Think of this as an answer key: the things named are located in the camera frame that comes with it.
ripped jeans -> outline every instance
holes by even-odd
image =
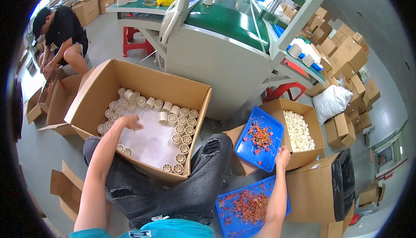
[[[84,143],[87,165],[99,140],[89,137]],[[106,179],[107,192],[132,229],[159,215],[210,225],[231,152],[232,141],[227,135],[212,135],[191,159],[189,178],[170,189],[152,185],[146,175],[116,153]]]

